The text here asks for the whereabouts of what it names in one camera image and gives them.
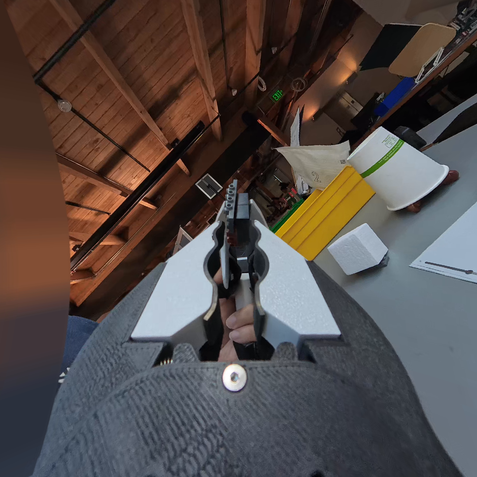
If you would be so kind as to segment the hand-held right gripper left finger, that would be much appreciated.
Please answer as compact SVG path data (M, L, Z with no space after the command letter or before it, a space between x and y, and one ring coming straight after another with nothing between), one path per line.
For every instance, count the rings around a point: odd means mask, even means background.
M189 343L197 352L207 344L219 353L224 329L214 276L224 229L223 221L215 222L167 261L131 333L133 342Z

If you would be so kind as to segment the wooden document stand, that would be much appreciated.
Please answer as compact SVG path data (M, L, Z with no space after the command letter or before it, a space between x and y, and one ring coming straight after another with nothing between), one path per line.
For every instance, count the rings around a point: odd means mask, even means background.
M391 63L389 72L414 78L415 84L419 84L430 63L431 71L437 67L445 47L455 38L456 33L455 28L437 23L430 22L421 26Z

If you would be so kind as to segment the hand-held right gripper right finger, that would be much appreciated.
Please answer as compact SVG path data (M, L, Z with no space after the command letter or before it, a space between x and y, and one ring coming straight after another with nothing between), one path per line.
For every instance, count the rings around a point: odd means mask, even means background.
M307 340L336 340L341 331L307 260L259 221L250 224L253 245L254 331L273 348Z

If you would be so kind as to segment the white paper cup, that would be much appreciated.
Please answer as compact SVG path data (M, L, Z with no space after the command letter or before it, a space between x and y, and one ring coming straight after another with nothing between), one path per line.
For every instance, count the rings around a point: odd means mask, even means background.
M441 185L450 171L383 127L370 134L347 162L389 211L418 202Z

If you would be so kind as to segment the yellow storage bin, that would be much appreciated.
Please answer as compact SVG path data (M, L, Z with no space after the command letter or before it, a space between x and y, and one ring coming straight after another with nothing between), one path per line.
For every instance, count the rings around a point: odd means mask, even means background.
M314 191L275 232L307 260L314 260L374 196L347 165L323 191Z

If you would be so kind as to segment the green storage bin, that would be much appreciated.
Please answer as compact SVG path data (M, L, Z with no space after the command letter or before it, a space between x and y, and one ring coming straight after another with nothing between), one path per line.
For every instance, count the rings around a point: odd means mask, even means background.
M274 225L269 227L273 233L276 233L289 219L290 217L297 211L297 209L303 204L304 199L299 199L298 202L293 203L292 207L285 213L285 215Z

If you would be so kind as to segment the grey desk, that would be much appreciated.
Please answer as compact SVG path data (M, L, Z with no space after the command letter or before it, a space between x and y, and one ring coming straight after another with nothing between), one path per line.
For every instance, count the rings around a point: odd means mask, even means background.
M315 259L375 320L405 366L441 443L476 476L476 284L409 265L476 203L476 125L425 151L460 179L419 213L373 196L334 238L367 223L389 249L384 268L347 276L327 249Z

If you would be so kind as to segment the numbered paper bag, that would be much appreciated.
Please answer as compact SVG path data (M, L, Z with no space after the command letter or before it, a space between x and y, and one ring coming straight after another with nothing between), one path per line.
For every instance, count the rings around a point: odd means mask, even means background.
M349 141L329 146L278 147L276 150L290 164L295 177L301 177L312 189L326 187L347 166Z

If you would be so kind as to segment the brown brick piece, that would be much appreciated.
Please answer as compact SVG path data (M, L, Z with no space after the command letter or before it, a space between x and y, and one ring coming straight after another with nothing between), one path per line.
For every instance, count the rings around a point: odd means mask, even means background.
M410 213L417 214L421 211L422 207L435 195L437 194L438 191L441 189L446 188L447 186L450 186L452 183L458 181L460 178L460 175L457 170L450 170L447 174L447 176L444 178L444 180L431 192L429 192L427 195L425 195L423 198L420 200L410 204L405 208L406 211Z

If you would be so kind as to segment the blue storage bin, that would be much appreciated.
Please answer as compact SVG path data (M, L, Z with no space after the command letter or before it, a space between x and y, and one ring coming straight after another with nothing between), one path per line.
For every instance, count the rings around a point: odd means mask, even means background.
M415 86L413 77L405 77L389 94L375 107L374 114L379 117L385 116L399 101L405 97Z

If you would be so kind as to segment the grey brick plate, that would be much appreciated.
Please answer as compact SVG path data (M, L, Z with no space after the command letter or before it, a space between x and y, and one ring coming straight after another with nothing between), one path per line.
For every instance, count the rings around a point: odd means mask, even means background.
M224 213L225 213L225 237L230 246L236 247L238 244L238 233L237 233L237 211L238 211L238 180L234 179L228 186L226 190L224 202Z

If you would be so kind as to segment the person's blue shirt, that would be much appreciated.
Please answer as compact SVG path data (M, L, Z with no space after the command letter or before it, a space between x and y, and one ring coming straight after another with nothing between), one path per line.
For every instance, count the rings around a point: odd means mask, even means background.
M61 385L80 350L98 327L98 323L79 316L68 316L63 362L58 384Z

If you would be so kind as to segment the person's left hand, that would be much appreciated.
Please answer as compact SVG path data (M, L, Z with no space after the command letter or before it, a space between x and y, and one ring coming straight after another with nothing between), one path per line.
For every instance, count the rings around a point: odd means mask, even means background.
M223 324L223 337L218 362L235 362L238 356L235 343L249 344L256 341L254 331L254 306L248 304L236 308L235 298L219 298L220 315Z

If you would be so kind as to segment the white instruction booklet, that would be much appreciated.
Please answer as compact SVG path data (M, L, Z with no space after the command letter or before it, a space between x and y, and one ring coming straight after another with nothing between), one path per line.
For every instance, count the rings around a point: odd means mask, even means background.
M424 250L410 267L477 283L477 205Z

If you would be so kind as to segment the white foam block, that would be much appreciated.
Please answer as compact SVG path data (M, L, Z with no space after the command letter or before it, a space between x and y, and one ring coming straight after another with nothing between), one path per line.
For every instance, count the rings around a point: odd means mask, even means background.
M388 248L367 223L338 238L327 250L347 276L383 268L389 262Z

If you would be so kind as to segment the black brown green brick assembly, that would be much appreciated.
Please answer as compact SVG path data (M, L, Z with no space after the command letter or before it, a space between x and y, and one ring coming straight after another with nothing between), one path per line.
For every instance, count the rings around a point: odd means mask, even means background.
M238 244L236 247L230 246L230 253L236 259L247 258L252 250L250 238L250 220L249 220L249 198L247 193L238 193L238 211L236 218Z

